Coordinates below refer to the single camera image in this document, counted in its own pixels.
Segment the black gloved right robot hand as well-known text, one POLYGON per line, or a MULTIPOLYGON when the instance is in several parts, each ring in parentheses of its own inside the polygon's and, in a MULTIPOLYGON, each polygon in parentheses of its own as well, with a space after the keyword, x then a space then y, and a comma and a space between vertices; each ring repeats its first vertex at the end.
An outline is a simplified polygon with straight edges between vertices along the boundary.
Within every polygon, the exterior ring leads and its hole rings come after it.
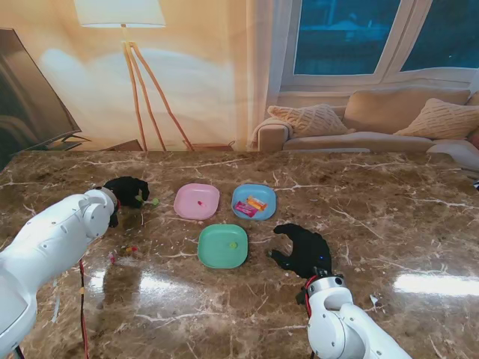
POLYGON ((271 250, 271 257, 283 270, 293 271, 304 279, 313 277, 320 272, 332 275, 332 256, 326 240, 297 224, 282 224, 274 228, 275 234, 286 235, 293 243, 289 256, 277 250, 271 250))

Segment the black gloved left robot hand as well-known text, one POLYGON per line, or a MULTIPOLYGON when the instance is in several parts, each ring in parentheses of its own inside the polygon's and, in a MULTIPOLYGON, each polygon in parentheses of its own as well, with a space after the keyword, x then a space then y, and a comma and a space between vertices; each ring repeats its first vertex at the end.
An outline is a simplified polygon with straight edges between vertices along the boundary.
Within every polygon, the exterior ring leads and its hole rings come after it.
POLYGON ((148 183, 135 177, 111 179, 105 183, 104 187, 113 192, 121 206, 133 209, 141 208, 143 202, 150 196, 148 183))

